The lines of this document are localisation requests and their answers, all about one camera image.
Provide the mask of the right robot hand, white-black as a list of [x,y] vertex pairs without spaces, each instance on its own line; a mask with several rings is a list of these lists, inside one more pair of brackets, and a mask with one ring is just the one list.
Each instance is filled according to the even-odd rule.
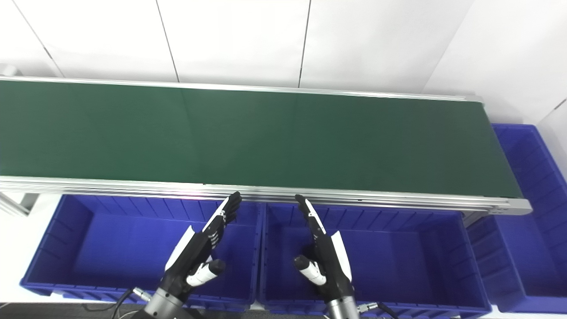
[[353,297],[352,274],[340,232],[329,235],[311,202],[300,194],[295,199],[310,230],[314,256],[296,256],[294,267],[316,286],[325,303]]

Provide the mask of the left robot hand, white-black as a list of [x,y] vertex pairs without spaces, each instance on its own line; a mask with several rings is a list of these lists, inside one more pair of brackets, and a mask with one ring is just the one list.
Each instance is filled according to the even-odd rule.
[[235,220],[242,202],[240,192],[225,198],[200,232],[190,226],[174,248],[165,266],[159,288],[186,301],[192,291],[225,271],[225,261],[211,253],[223,238],[225,227]]

